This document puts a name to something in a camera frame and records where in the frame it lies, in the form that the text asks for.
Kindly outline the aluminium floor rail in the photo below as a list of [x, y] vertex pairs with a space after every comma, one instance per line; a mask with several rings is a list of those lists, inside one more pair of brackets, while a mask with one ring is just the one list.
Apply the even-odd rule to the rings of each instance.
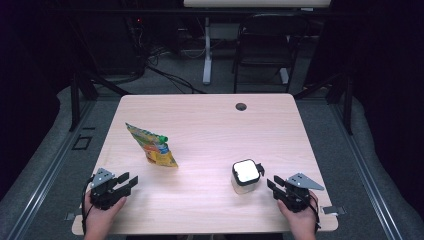
[[368, 195], [371, 205], [379, 219], [380, 225], [382, 226], [385, 235], [388, 240], [404, 240], [399, 228], [384, 200], [381, 192], [379, 191], [375, 179], [373, 178], [368, 165], [365, 162], [365, 158], [356, 139], [353, 135], [350, 135], [346, 130], [342, 121], [342, 111], [337, 105], [330, 104], [329, 109], [334, 115], [336, 123], [342, 132], [344, 139], [347, 141], [350, 151], [353, 154], [356, 169], [361, 179], [362, 185]]
[[61, 107], [53, 127], [0, 201], [0, 220], [5, 220], [6, 224], [3, 240], [23, 239], [95, 104], [95, 101], [83, 104], [80, 119], [74, 127], [67, 123], [72, 119], [68, 115], [71, 107]]

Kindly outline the dark equipment with red light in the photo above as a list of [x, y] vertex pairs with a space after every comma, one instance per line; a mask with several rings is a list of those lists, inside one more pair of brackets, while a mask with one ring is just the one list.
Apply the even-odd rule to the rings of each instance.
[[124, 17], [81, 15], [77, 19], [100, 74], [136, 75], [141, 72], [141, 57]]

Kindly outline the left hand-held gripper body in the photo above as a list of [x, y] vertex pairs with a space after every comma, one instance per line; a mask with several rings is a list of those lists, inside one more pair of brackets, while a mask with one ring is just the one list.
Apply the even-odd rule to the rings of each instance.
[[116, 185], [113, 184], [114, 178], [117, 178], [115, 174], [104, 168], [99, 168], [94, 174], [90, 184], [90, 203], [96, 208], [108, 210], [122, 198], [116, 193], [118, 189], [115, 189]]

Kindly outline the yellow green spout pouch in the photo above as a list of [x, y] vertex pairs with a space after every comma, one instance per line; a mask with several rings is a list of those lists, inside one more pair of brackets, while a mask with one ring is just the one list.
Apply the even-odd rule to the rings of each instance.
[[178, 166], [168, 147], [168, 138], [166, 136], [157, 135], [129, 123], [126, 124], [126, 127], [132, 137], [143, 149], [150, 163], [165, 167]]

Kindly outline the black folding chair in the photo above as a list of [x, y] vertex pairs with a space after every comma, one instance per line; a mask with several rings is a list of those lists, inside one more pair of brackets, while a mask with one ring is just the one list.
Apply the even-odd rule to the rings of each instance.
[[232, 66], [233, 92], [237, 92], [239, 85], [253, 85], [239, 81], [240, 67], [275, 68], [276, 74], [285, 69], [288, 80], [281, 86], [288, 92], [299, 46], [309, 26], [309, 21], [301, 15], [262, 13], [243, 20], [238, 28]]

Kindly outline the white desk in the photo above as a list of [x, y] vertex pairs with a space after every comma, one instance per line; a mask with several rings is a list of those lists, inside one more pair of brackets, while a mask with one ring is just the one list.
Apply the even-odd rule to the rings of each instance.
[[[190, 10], [277, 10], [300, 9], [314, 12], [315, 9], [328, 9], [332, 0], [183, 0], [183, 6]], [[209, 85], [212, 79], [212, 39], [235, 40], [235, 23], [214, 23], [205, 18], [205, 62], [203, 84]]]

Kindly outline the person's right hand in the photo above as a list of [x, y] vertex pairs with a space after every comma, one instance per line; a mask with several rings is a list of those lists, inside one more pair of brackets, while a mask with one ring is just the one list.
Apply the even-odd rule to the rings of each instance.
[[315, 227], [316, 227], [317, 217], [315, 214], [315, 210], [317, 208], [318, 198], [313, 192], [310, 192], [310, 196], [311, 196], [311, 200], [310, 200], [311, 207], [308, 207], [307, 209], [304, 209], [303, 211], [297, 212], [297, 213], [293, 213], [292, 211], [290, 211], [281, 200], [277, 201], [277, 206], [280, 212], [289, 223], [291, 233], [293, 231], [295, 232], [307, 231], [307, 232], [314, 232], [316, 235]]

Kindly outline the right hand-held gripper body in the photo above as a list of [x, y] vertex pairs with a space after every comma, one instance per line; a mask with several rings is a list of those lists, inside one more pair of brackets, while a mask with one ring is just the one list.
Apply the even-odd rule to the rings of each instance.
[[322, 185], [303, 173], [294, 174], [283, 180], [286, 181], [286, 184], [282, 190], [284, 196], [281, 201], [294, 213], [303, 211], [309, 206], [311, 200], [310, 190], [324, 190]]

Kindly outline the person's left hand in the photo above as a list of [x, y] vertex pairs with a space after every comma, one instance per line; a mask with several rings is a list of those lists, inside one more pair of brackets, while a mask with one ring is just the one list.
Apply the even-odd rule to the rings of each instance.
[[109, 233], [116, 218], [116, 215], [125, 205], [127, 198], [122, 197], [115, 205], [113, 205], [108, 210], [101, 210], [91, 206], [90, 194], [91, 192], [88, 191], [85, 195], [86, 233], [88, 231], [101, 231]]

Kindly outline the black metal stand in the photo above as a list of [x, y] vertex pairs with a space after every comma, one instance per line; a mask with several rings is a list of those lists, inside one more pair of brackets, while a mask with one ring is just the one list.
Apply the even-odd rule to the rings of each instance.
[[95, 74], [92, 71], [82, 71], [76, 73], [70, 82], [72, 112], [72, 121], [69, 129], [70, 132], [76, 129], [81, 120], [79, 94], [82, 93], [83, 96], [89, 101], [96, 101], [99, 97], [99, 93], [94, 87], [95, 83], [106, 87], [107, 89], [117, 93], [120, 96], [129, 95], [128, 91], [118, 87], [114, 83], [106, 80], [105, 78]]
[[351, 117], [353, 105], [353, 77], [348, 73], [337, 73], [323, 81], [313, 84], [306, 90], [294, 95], [296, 100], [305, 98], [306, 96], [318, 91], [322, 87], [329, 85], [330, 90], [325, 99], [328, 104], [338, 104], [341, 98], [343, 100], [342, 124], [349, 135], [352, 135]]

